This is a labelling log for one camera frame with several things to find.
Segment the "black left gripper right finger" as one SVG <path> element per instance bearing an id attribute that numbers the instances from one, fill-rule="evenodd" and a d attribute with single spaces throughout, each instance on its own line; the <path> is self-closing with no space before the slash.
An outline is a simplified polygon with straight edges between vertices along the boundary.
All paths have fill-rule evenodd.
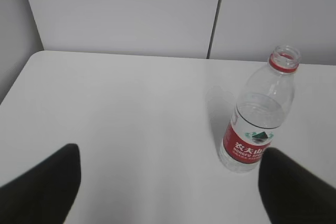
<path id="1" fill-rule="evenodd" d="M 258 189 L 271 223 L 335 223 L 335 188 L 276 148 L 263 153 Z"/>

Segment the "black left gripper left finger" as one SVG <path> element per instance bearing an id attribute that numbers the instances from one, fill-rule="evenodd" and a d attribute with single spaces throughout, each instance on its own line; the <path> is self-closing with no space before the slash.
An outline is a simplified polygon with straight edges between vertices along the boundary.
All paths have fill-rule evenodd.
<path id="1" fill-rule="evenodd" d="M 79 147 L 66 144 L 1 186 L 1 223 L 64 223 L 80 184 Z"/>

